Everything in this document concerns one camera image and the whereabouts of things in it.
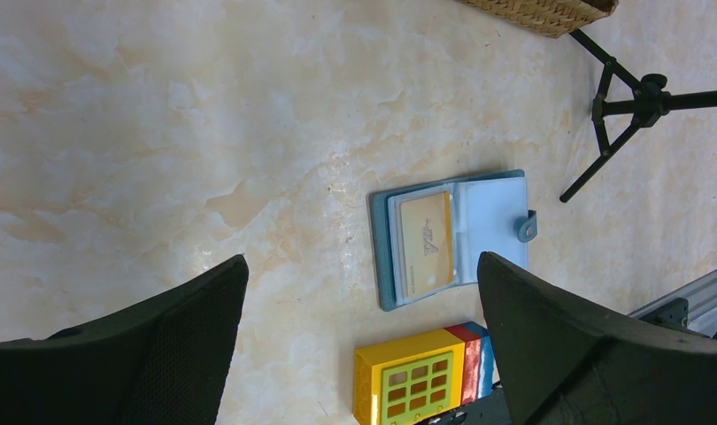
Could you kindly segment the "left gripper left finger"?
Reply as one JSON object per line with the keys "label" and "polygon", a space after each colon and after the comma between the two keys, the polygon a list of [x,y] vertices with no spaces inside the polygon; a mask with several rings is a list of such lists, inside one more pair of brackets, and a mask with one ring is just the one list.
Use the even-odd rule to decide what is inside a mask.
{"label": "left gripper left finger", "polygon": [[213,424],[249,268],[198,277],[45,339],[0,343],[0,424]]}

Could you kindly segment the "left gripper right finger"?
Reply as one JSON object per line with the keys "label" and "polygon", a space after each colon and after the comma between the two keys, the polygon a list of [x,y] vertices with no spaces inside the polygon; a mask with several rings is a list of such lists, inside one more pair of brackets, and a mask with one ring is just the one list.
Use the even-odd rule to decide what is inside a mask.
{"label": "left gripper right finger", "polygon": [[494,252],[478,289],[515,424],[717,424],[717,340],[617,313]]}

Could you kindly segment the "blue leather card holder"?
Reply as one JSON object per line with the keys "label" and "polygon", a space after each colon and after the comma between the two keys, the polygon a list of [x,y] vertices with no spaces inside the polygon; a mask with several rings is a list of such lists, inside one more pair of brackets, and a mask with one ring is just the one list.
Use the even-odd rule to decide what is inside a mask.
{"label": "blue leather card holder", "polygon": [[[437,191],[451,194],[455,280],[429,295],[406,298],[399,205]],[[478,258],[484,251],[494,251],[519,267],[527,267],[528,243],[537,235],[536,212],[528,207],[527,179],[521,170],[377,191],[369,195],[368,207],[378,299],[385,312],[475,283]]]}

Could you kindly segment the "gold credit card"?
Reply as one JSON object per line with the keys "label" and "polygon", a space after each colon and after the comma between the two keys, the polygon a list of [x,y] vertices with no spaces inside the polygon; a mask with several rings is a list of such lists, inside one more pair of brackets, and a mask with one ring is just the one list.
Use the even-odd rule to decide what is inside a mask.
{"label": "gold credit card", "polygon": [[455,280],[451,194],[437,191],[399,205],[405,297],[421,298]]}

